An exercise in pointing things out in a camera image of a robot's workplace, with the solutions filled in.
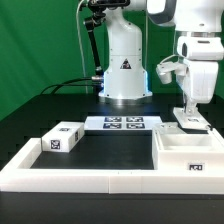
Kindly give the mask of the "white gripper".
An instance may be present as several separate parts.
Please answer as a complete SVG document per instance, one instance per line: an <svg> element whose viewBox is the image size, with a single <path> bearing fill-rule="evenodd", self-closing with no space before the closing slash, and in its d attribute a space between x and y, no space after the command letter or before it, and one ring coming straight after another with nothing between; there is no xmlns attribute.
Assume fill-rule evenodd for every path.
<svg viewBox="0 0 224 224"><path fill-rule="evenodd" d="M193 116L197 112L197 104L208 104L214 94L219 65L213 61L183 61L185 68L176 80L187 101L184 113Z"/></svg>

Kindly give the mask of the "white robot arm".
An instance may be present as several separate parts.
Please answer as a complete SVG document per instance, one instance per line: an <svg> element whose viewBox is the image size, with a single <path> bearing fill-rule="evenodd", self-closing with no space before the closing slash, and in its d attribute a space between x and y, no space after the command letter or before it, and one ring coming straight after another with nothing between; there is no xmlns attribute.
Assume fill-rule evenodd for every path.
<svg viewBox="0 0 224 224"><path fill-rule="evenodd" d="M174 29L172 56L157 64L162 83L176 80L184 95L184 113L197 113L199 104L211 101L224 47L218 34L224 0L84 0L92 15L85 20L89 34L105 24L109 41L109 65L103 69L96 59L101 79L98 93L104 102L139 102L152 97L148 72L142 60L152 57L151 41L142 38L138 26L124 18L126 11L143 11L155 25Z"/></svg>

